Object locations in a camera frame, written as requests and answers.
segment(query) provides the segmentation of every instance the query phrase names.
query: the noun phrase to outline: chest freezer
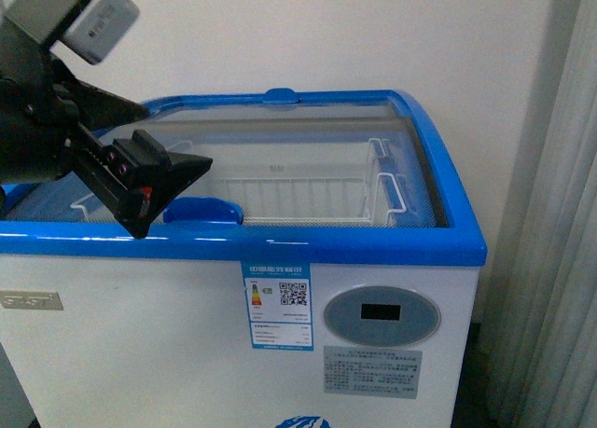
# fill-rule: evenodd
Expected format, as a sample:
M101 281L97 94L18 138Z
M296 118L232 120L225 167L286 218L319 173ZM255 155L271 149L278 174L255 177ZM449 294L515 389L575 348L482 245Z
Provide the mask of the chest freezer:
M0 343L41 426L447 428L486 248L408 94L182 96L210 172L134 240L73 175L14 187Z

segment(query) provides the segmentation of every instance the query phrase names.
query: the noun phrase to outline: lid handle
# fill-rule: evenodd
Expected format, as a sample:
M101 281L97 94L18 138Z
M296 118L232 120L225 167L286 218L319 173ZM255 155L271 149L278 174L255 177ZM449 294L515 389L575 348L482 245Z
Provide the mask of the lid handle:
M241 206L214 197L183 197L170 203L163 214L164 223L198 221L203 223L243 223Z
M297 104L299 102L299 95L290 88L274 88L268 90L264 97L264 104Z

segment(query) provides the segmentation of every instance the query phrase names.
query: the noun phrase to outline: robotic arm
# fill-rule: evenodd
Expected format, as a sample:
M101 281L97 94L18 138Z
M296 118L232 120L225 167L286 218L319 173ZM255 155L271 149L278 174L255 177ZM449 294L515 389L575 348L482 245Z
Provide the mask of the robotic arm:
M93 131L147 110L78 81L49 50L61 39L100 62L138 13L131 0L16 0L0 23L0 184L74 172L137 239L212 160L169 153L142 130L103 145Z

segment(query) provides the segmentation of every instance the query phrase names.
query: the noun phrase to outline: dark floor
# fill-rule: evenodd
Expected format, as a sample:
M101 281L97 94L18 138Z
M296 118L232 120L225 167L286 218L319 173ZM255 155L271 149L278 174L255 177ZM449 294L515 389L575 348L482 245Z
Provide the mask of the dark floor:
M487 357L476 349L479 328L473 325L470 332L451 428L499 428L495 422L489 420L485 408ZM29 428L41 426L35 420Z

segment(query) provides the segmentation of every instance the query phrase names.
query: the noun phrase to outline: white wire basket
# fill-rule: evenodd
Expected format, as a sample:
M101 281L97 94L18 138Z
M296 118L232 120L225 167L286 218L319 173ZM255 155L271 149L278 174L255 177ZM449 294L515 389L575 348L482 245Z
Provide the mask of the white wire basket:
M323 145L182 141L168 149L214 158L212 170L182 196L233 201L243 208L244 225L394 226L395 217L408 211L399 185L406 178L380 168L380 160L390 157L388 141ZM113 219L93 194L70 207L83 221Z

